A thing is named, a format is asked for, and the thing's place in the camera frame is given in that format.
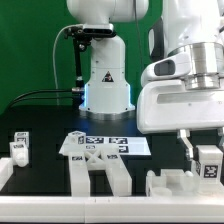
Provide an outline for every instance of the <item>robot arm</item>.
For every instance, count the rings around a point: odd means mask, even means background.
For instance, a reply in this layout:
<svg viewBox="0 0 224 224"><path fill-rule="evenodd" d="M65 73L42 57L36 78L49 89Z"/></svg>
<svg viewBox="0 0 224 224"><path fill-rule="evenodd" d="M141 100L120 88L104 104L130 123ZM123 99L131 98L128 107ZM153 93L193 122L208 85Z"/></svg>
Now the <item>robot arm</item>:
<svg viewBox="0 0 224 224"><path fill-rule="evenodd" d="M67 0L69 12L84 24L84 32L112 32L110 22L130 22L135 19L134 1L137 18L147 12L148 0Z"/></svg>

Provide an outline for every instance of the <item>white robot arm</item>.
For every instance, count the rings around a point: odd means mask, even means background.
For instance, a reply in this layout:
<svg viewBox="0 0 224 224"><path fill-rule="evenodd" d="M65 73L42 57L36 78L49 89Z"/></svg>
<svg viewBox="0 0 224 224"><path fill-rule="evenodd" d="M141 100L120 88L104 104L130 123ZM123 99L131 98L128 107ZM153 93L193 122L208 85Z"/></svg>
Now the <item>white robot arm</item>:
<svg viewBox="0 0 224 224"><path fill-rule="evenodd" d="M223 5L163 0L165 53L142 74L137 107L142 133L224 126Z"/></svg>
<svg viewBox="0 0 224 224"><path fill-rule="evenodd" d="M140 19L148 4L148 0L67 0L70 13L83 23L80 33L92 39L91 76L79 107L82 115L102 120L134 115L125 80L125 44L110 22Z"/></svg>

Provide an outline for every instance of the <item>white cylinder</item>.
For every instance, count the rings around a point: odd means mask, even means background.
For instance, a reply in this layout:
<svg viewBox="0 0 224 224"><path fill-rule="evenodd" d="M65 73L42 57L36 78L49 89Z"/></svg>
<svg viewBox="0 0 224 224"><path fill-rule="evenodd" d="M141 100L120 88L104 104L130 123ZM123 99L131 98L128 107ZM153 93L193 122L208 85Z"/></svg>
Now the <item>white cylinder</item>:
<svg viewBox="0 0 224 224"><path fill-rule="evenodd" d="M219 5L219 14L222 16L224 14L224 0L217 0Z"/></svg>
<svg viewBox="0 0 224 224"><path fill-rule="evenodd" d="M136 0L137 19L145 16L149 7L149 0ZM112 22L130 22L135 19L134 0L117 0Z"/></svg>
<svg viewBox="0 0 224 224"><path fill-rule="evenodd" d="M108 24L135 19L134 0L67 0L68 10L79 22ZM145 16L149 0L136 0L137 18Z"/></svg>
<svg viewBox="0 0 224 224"><path fill-rule="evenodd" d="M81 23L108 24L116 0L67 0L68 10Z"/></svg>
<svg viewBox="0 0 224 224"><path fill-rule="evenodd" d="M218 42L216 0L163 0L163 20L167 54L189 44Z"/></svg>

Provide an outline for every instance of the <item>black table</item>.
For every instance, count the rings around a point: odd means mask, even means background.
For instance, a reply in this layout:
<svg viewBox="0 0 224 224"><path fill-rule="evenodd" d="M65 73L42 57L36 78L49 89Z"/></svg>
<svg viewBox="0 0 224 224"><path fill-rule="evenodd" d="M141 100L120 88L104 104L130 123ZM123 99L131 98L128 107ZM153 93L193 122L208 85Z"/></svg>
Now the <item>black table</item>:
<svg viewBox="0 0 224 224"><path fill-rule="evenodd" d="M9 157L9 142L17 131L30 133L30 164L14 167L14 174L0 195L70 196L68 160L59 155L69 132L79 130L88 136L143 137L137 130L136 119L117 121L90 120L79 116L70 106L17 106L0 116L0 158ZM176 133L153 134L147 138L152 156L122 156L133 180L133 195L145 195L148 170L159 174L160 169L190 167ZM193 145L217 145L216 131L195 132ZM104 171L90 172L91 195L112 195Z"/></svg>

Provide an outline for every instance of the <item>white 3d-printed part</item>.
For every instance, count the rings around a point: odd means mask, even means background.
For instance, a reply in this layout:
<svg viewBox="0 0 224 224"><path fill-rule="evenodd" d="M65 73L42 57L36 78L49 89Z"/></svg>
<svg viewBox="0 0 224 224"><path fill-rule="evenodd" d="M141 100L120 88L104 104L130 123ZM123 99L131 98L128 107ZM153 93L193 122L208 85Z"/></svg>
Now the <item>white 3d-printed part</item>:
<svg viewBox="0 0 224 224"><path fill-rule="evenodd" d="M0 191L5 186L13 173L13 165L11 158L0 159Z"/></svg>

